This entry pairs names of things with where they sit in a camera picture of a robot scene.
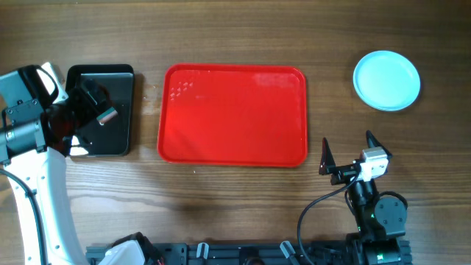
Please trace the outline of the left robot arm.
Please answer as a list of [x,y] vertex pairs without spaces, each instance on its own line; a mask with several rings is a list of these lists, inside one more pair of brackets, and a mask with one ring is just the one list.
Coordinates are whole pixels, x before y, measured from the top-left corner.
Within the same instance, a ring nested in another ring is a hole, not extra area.
[[66,190],[66,158],[125,155],[135,74],[127,64],[78,65],[61,85],[30,65],[1,76],[1,173],[13,189],[27,264],[86,264]]

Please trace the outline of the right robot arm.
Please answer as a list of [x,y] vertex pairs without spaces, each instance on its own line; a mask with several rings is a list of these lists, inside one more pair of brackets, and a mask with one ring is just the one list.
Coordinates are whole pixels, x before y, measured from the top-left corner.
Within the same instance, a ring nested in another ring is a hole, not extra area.
[[331,184],[345,185],[344,197],[358,228],[344,241],[329,241],[314,247],[326,264],[411,264],[411,247],[401,238],[406,234],[408,203],[393,191],[379,192],[375,179],[385,175],[392,153],[366,131],[367,148],[351,164],[337,166],[327,139],[322,139],[321,175]]

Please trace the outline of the green and brown sponge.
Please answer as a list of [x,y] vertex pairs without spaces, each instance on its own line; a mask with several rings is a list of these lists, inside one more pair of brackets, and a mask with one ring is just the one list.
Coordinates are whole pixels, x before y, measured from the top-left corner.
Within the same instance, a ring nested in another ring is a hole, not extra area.
[[110,107],[105,112],[100,114],[96,120],[103,126],[104,124],[108,123],[111,119],[117,116],[118,113],[114,107]]

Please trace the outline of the light blue plate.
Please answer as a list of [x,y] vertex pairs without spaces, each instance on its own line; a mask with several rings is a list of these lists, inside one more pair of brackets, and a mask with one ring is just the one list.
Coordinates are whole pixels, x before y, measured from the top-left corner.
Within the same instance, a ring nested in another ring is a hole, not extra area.
[[404,110],[420,95],[421,79],[415,65],[392,51],[363,56],[353,70],[353,87],[370,107],[386,112]]

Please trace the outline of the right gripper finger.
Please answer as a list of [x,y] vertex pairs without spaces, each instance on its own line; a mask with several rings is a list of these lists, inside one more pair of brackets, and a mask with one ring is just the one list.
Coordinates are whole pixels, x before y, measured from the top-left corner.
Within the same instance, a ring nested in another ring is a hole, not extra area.
[[366,131],[366,142],[369,148],[381,147],[384,149],[384,146],[381,142],[372,134],[370,130]]
[[322,139],[322,155],[319,163],[319,174],[327,175],[334,173],[336,169],[336,163],[330,150],[328,141],[326,138]]

